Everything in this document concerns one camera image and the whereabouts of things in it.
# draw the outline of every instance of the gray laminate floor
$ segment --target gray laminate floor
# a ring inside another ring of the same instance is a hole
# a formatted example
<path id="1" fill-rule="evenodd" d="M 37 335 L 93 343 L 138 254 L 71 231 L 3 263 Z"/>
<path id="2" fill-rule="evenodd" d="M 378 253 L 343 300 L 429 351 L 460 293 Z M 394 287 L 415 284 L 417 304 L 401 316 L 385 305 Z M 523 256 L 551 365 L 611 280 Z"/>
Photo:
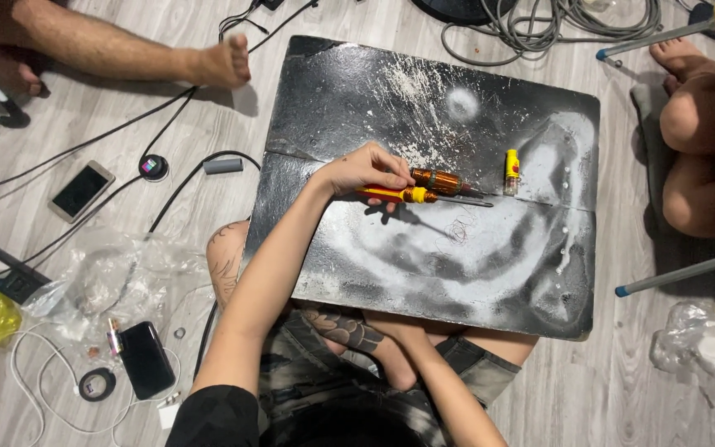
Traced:
<path id="1" fill-rule="evenodd" d="M 244 10 L 248 2 L 214 0 L 75 0 L 72 8 L 113 21 L 136 34 L 171 46 L 209 46 L 215 29 L 226 16 Z M 638 21 L 642 0 L 620 2 L 605 15 L 616 24 Z M 288 0 L 274 13 L 261 9 L 251 18 L 273 29 L 303 4 Z M 685 25 L 687 13 L 671 0 L 663 0 L 663 24 L 669 29 Z M 440 45 L 441 24 L 417 10 L 409 0 L 323 0 L 284 28 L 251 56 L 253 80 L 233 98 L 193 100 L 165 136 L 154 146 L 173 163 L 171 180 L 138 182 L 114 199 L 94 223 L 120 231 L 144 231 L 168 194 L 204 156 L 216 150 L 235 149 L 261 157 L 272 112 L 283 53 L 293 34 L 324 36 L 387 48 L 400 53 L 459 64 Z M 244 28 L 256 42 L 262 35 Z M 451 42 L 464 54 L 485 59 L 508 55 L 497 41 L 468 30 L 453 31 Z M 715 43 L 691 37 L 715 57 Z M 595 61 L 598 45 L 559 45 L 542 60 L 518 60 L 490 72 L 564 87 L 595 95 L 601 100 L 600 187 L 597 207 L 597 280 L 594 330 L 583 343 L 541 340 L 525 368 L 492 406 L 492 416 L 511 445 L 715 445 L 715 425 L 698 389 L 652 368 L 648 359 L 653 331 L 664 326 L 667 312 L 680 297 L 715 296 L 715 275 L 694 281 L 670 293 L 649 290 L 617 299 L 613 288 L 659 269 L 669 269 L 701 257 L 675 241 L 657 243 L 648 235 L 645 167 L 636 136 L 636 112 L 629 89 L 636 83 L 660 83 L 663 71 L 646 49 L 620 57 L 622 69 Z M 20 172 L 37 161 L 82 142 L 133 118 L 164 101 L 180 89 L 144 84 L 95 81 L 61 70 L 48 73 L 48 99 L 35 99 L 25 107 L 32 125 L 25 130 L 0 127 L 0 179 Z M 29 182 L 0 188 L 0 247 L 25 258 L 67 228 L 46 202 L 90 159 L 101 162 L 118 176 L 117 185 L 135 173 L 139 153 L 173 113 L 167 109 L 121 131 L 72 157 Z M 158 231 L 188 243 L 201 252 L 211 232 L 222 224 L 250 213 L 258 175 L 246 166 L 243 173 L 194 178 L 180 195 Z M 68 261 L 67 246 L 41 266 L 49 278 L 58 279 Z M 211 302 L 208 290 L 192 295 L 177 307 L 171 327 L 183 325 L 182 341 L 167 341 L 181 354 L 186 371 L 182 390 L 189 385 L 189 368 Z M 34 386 L 36 370 L 48 355 L 46 348 L 25 342 L 19 365 Z M 17 385 L 0 349 L 0 447 L 22 447 L 34 439 L 38 417 Z M 54 364 L 44 379 L 48 401 L 74 423 L 87 429 L 105 428 L 127 399 L 126 387 L 100 404 L 72 396 L 61 365 Z M 118 442 L 128 446 L 161 445 L 166 437 L 158 429 L 156 410 L 139 406 L 118 429 Z M 108 433 L 84 436 L 47 414 L 46 433 L 40 445 L 108 445 Z"/>

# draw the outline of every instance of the screwdriver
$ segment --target screwdriver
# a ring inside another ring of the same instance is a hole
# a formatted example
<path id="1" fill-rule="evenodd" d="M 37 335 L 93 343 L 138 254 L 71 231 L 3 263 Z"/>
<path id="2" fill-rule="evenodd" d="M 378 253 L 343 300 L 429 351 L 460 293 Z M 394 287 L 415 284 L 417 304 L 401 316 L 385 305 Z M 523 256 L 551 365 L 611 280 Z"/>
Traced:
<path id="1" fill-rule="evenodd" d="M 428 191 L 419 186 L 408 186 L 404 189 L 388 189 L 379 185 L 366 185 L 355 188 L 355 192 L 361 196 L 373 197 L 375 199 L 386 200 L 388 202 L 405 202 L 408 204 L 431 204 L 437 200 L 454 202 L 455 204 L 477 205 L 480 207 L 492 207 L 492 204 L 480 202 L 479 200 L 458 199 L 456 197 L 438 196 L 436 192 Z"/>
<path id="2" fill-rule="evenodd" d="M 482 198 L 486 192 L 473 188 L 471 184 L 462 181 L 456 174 L 439 171 L 437 169 L 410 168 L 410 177 L 415 180 L 415 186 L 421 186 L 441 194 Z"/>

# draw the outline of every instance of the black sleeve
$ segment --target black sleeve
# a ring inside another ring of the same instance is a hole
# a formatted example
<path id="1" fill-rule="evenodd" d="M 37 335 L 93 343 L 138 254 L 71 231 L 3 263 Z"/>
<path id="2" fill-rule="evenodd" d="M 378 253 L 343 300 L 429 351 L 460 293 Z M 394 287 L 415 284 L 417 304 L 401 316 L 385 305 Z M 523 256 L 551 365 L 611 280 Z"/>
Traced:
<path id="1" fill-rule="evenodd" d="M 258 447 L 258 401 L 230 385 L 195 391 L 178 409 L 165 447 Z"/>

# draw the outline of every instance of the gold smartphone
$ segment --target gold smartphone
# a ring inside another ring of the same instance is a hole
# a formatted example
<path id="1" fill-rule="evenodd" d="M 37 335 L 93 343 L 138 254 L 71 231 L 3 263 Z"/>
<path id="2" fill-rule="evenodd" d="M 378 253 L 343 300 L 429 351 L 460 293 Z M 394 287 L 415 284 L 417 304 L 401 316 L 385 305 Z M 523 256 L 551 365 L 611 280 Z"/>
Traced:
<path id="1" fill-rule="evenodd" d="M 48 201 L 48 209 L 73 224 L 113 182 L 111 172 L 90 161 Z"/>

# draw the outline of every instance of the black tape roll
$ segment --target black tape roll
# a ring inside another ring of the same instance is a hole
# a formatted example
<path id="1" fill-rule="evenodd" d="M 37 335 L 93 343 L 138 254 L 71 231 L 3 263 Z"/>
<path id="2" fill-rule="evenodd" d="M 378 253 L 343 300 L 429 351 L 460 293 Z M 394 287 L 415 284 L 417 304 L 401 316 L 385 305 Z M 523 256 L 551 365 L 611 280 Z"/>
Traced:
<path id="1" fill-rule="evenodd" d="M 98 368 L 82 376 L 79 381 L 79 395 L 86 401 L 103 401 L 108 398 L 117 381 L 112 371 Z"/>

